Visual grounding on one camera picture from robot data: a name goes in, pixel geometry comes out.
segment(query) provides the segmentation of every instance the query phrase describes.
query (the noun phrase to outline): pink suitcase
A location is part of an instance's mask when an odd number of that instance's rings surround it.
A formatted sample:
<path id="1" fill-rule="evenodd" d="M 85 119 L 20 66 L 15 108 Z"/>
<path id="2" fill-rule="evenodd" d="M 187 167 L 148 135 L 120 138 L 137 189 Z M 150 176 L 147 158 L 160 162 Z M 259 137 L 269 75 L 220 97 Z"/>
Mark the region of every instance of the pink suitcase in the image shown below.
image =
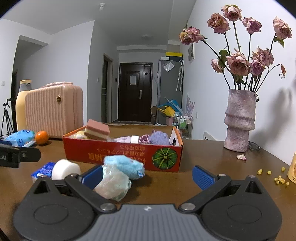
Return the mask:
<path id="1" fill-rule="evenodd" d="M 29 130 L 61 138 L 83 126 L 83 93 L 73 83 L 56 82 L 31 90 L 25 103 Z"/>

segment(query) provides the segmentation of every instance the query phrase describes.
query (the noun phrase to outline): paper notice on door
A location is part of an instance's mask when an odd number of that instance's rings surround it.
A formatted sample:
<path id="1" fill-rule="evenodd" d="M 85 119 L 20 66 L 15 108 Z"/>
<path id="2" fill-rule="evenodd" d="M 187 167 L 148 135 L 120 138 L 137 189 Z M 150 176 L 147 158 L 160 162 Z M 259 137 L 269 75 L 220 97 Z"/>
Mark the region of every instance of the paper notice on door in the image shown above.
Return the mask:
<path id="1" fill-rule="evenodd" d="M 130 76 L 130 85 L 136 84 L 136 76 Z"/>

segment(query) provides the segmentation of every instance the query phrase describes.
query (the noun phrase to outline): tripod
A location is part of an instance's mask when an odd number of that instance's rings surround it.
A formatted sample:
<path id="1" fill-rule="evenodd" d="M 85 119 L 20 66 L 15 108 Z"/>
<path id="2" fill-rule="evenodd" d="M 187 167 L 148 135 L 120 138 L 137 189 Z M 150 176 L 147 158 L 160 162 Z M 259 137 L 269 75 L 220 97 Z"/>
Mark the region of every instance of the tripod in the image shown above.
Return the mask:
<path id="1" fill-rule="evenodd" d="M 0 139 L 3 139 L 4 136 L 10 136 L 14 131 L 13 131 L 13 127 L 9 118 L 9 114 L 7 111 L 7 106 L 8 108 L 10 108 L 10 106 L 8 105 L 8 102 L 11 101 L 11 99 L 6 99 L 6 103 L 3 104 L 4 106 L 4 113 L 3 113 L 3 118 L 2 118 L 2 126 L 1 126 L 1 135 L 0 135 Z M 6 120 L 6 129 L 7 129 L 7 134 L 3 135 L 3 124 L 4 124 L 4 118 Z"/>

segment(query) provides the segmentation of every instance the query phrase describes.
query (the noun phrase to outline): pink textured vase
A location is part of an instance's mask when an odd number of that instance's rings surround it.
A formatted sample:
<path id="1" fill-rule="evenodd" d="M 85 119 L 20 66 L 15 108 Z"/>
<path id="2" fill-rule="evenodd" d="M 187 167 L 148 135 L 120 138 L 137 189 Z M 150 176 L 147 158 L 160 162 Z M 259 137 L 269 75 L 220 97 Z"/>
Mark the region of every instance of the pink textured vase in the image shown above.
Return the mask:
<path id="1" fill-rule="evenodd" d="M 229 89 L 224 123 L 228 126 L 224 147 L 237 152 L 248 149 L 249 131 L 255 129 L 256 98 L 248 90 Z"/>

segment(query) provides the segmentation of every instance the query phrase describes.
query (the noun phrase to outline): brown table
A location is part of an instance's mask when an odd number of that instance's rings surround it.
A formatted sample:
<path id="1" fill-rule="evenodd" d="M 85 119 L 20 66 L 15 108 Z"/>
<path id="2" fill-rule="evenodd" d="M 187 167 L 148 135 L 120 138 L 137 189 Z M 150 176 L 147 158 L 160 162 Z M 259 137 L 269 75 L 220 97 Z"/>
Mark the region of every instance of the brown table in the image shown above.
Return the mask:
<path id="1" fill-rule="evenodd" d="M 11 240 L 18 240 L 12 224 L 14 210 L 32 186 L 31 173 L 49 161 L 65 158 L 63 143 L 51 140 L 47 146 L 40 147 L 41 160 L 37 163 L 21 163 L 20 168 L 12 169 L 0 167 L 0 227 Z M 199 187 L 192 180 L 192 168 L 201 165 L 213 174 L 226 173 L 232 179 L 244 179 L 247 175 L 256 174 L 269 194 L 279 207 L 283 223 L 277 236 L 277 241 L 296 240 L 296 184 L 290 181 L 290 186 L 276 185 L 274 177 L 282 175 L 288 180 L 288 165 L 265 150 L 260 152 L 248 151 L 247 161 L 236 158 L 236 153 L 223 148 L 223 142 L 185 140 L 184 150 L 178 173 L 146 171 L 143 179 L 134 181 L 123 203 L 133 204 L 162 204 L 174 203 L 179 206 L 190 197 L 200 192 Z M 78 162 L 82 172 L 93 165 Z"/>

